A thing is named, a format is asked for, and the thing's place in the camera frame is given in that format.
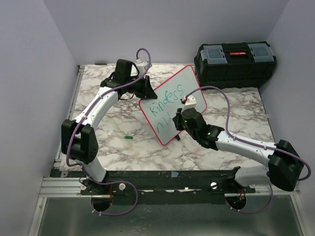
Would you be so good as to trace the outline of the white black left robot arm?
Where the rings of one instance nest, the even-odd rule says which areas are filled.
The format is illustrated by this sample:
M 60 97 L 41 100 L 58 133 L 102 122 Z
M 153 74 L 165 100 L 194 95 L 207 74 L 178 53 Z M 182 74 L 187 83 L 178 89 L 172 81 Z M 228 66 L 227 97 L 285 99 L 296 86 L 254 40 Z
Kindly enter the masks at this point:
M 92 188 L 98 194 L 109 189 L 107 172 L 97 158 L 98 142 L 95 131 L 108 110 L 125 93 L 132 93 L 141 99 L 157 99 L 147 75 L 150 61 L 136 59 L 135 62 L 119 59 L 114 72 L 104 79 L 92 102 L 75 119 L 66 119 L 62 123 L 61 151 L 66 155 L 66 164 L 70 160 L 79 165 L 93 179 Z

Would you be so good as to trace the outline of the pink framed whiteboard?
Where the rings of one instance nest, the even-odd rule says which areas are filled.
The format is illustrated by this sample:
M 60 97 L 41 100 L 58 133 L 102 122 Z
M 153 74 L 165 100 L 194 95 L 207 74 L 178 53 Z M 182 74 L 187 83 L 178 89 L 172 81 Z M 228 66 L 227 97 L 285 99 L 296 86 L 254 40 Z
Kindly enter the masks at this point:
M 139 101 L 139 107 L 162 145 L 167 145 L 180 132 L 173 122 L 181 99 L 199 87 L 191 65 L 186 65 L 154 89 L 157 99 Z

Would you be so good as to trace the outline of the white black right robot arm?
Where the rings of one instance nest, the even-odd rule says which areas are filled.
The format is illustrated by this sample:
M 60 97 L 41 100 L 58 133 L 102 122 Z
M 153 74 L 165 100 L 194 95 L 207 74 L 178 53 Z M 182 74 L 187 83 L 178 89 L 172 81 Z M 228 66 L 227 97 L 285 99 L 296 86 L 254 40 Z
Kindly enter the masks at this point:
M 278 143 L 237 138 L 222 127 L 207 124 L 195 108 L 178 108 L 172 119 L 178 131 L 186 131 L 199 145 L 207 149 L 235 153 L 259 163 L 259 166 L 238 168 L 226 181 L 233 193 L 252 184 L 273 184 L 281 190 L 295 189 L 304 164 L 290 142 Z

